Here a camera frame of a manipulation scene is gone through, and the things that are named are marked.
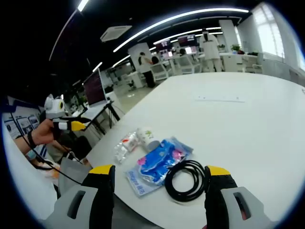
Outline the person's left hand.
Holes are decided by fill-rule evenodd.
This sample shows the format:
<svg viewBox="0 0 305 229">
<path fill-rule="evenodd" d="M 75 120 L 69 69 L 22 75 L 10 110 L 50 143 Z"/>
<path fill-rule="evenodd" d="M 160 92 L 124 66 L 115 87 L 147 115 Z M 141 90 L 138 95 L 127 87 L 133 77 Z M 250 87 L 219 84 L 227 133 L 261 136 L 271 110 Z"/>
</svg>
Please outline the person's left hand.
<svg viewBox="0 0 305 229">
<path fill-rule="evenodd" d="M 52 129 L 54 128 L 53 121 L 45 119 L 31 133 L 33 143 L 35 145 L 49 144 L 54 141 Z"/>
</svg>

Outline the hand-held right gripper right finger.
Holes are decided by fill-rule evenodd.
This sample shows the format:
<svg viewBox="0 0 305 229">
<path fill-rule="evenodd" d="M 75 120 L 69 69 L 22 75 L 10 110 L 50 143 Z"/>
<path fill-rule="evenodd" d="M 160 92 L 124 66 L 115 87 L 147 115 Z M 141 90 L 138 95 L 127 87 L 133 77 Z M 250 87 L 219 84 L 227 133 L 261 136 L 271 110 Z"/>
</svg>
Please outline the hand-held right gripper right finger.
<svg viewBox="0 0 305 229">
<path fill-rule="evenodd" d="M 206 166 L 205 202 L 208 229 L 274 229 L 263 203 L 245 187 L 237 186 L 230 172 Z"/>
</svg>

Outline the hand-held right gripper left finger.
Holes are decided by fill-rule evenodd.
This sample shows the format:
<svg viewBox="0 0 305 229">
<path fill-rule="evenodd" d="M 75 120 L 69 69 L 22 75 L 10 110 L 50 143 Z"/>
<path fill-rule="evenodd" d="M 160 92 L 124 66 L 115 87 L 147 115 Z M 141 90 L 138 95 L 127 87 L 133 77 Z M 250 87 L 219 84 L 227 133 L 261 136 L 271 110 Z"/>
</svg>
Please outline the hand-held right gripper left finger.
<svg viewBox="0 0 305 229">
<path fill-rule="evenodd" d="M 114 208 L 115 165 L 91 169 L 55 202 L 46 229 L 110 229 Z"/>
</svg>

